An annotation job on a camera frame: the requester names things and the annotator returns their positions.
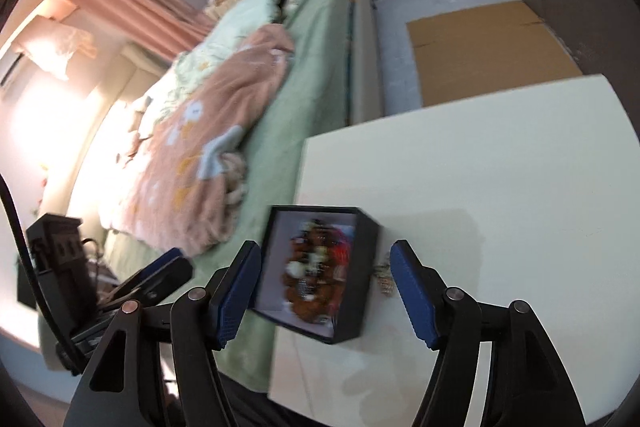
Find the pink fleece blanket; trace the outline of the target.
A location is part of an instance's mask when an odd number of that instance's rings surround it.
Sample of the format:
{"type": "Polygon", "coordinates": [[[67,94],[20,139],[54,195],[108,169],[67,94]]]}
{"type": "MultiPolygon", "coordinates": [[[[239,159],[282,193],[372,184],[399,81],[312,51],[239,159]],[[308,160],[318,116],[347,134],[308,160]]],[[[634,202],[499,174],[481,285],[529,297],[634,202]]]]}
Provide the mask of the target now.
{"type": "Polygon", "coordinates": [[[228,241],[245,193],[239,145],[284,83],[293,51],[282,25],[258,28],[159,122],[125,167],[112,228],[190,257],[228,241]]]}

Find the light green quilt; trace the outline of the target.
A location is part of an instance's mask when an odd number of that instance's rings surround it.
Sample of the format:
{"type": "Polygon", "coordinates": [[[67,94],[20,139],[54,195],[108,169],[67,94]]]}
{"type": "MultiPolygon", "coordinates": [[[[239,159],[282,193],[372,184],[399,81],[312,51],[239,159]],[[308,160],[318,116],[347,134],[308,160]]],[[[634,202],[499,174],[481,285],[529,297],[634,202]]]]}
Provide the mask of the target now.
{"type": "Polygon", "coordinates": [[[239,49],[250,34],[268,24],[283,26],[279,1],[241,0],[193,50],[179,54],[166,74],[139,98],[140,113],[132,123],[127,142],[122,146],[118,166],[105,189],[105,202],[99,209],[103,228],[120,232],[111,226],[114,199],[120,192],[125,167],[134,158],[142,142],[151,136],[159,122],[168,118],[189,98],[217,66],[239,49]]]}

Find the brown cardboard sheet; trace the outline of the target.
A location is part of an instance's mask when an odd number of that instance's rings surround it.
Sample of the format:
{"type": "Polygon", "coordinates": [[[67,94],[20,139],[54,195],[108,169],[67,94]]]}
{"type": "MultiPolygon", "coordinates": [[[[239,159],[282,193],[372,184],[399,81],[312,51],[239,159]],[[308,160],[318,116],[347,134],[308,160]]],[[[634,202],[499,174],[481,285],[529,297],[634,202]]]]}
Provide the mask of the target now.
{"type": "Polygon", "coordinates": [[[582,75],[521,1],[423,17],[407,28],[425,106],[582,75]]]}

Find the green bed mattress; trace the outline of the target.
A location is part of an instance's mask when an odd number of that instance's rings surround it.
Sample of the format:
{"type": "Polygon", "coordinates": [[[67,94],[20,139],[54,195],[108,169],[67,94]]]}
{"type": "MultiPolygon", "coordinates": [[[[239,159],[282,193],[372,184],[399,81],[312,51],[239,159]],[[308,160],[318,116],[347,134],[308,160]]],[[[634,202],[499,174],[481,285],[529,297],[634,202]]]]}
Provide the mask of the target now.
{"type": "MultiPolygon", "coordinates": [[[[228,265],[245,239],[262,239],[271,205],[293,202],[305,140],[345,126],[349,108],[347,38],[354,4],[352,0],[303,0],[286,22],[296,50],[283,86],[240,144],[248,176],[235,230],[227,242],[207,243],[210,248],[201,248],[201,254],[193,259],[193,279],[170,295],[165,300],[168,303],[228,265]]],[[[89,228],[96,227],[98,234],[91,230],[87,235],[105,245],[107,266],[124,279],[160,252],[131,235],[101,227],[98,212],[106,196],[98,195],[98,190],[111,183],[107,181],[111,176],[91,171],[78,176],[70,203],[60,213],[81,218],[89,228]]],[[[266,392],[275,328],[253,312],[245,315],[235,340],[215,355],[221,373],[250,390],[266,392]]]]}

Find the gold butterfly brooch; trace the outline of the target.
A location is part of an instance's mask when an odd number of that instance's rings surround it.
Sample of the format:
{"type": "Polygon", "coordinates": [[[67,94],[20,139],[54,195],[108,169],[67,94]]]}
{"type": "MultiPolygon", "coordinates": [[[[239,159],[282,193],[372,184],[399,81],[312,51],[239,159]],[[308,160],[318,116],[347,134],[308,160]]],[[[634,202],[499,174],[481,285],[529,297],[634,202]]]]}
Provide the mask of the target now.
{"type": "Polygon", "coordinates": [[[378,288],[383,296],[392,297],[395,291],[395,282],[390,272],[390,262],[388,260],[375,265],[373,268],[373,276],[378,283],[378,288]]]}

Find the pink window curtain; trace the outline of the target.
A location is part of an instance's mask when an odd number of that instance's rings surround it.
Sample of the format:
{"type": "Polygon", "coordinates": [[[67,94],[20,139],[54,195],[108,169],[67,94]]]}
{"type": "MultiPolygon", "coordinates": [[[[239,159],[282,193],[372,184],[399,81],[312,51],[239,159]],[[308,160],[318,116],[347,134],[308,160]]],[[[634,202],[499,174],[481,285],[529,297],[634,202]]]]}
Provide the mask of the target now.
{"type": "Polygon", "coordinates": [[[166,61],[190,51],[215,23],[183,0],[66,0],[166,61]]]}

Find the black jewelry box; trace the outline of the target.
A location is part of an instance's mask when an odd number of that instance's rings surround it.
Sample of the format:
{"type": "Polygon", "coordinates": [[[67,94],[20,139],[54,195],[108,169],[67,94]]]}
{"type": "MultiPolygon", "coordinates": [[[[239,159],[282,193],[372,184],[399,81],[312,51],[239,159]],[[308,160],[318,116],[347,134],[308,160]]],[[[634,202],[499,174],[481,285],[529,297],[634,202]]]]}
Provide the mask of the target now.
{"type": "Polygon", "coordinates": [[[326,345],[359,337],[380,231],[356,207],[273,206],[252,310],[326,345]]]}

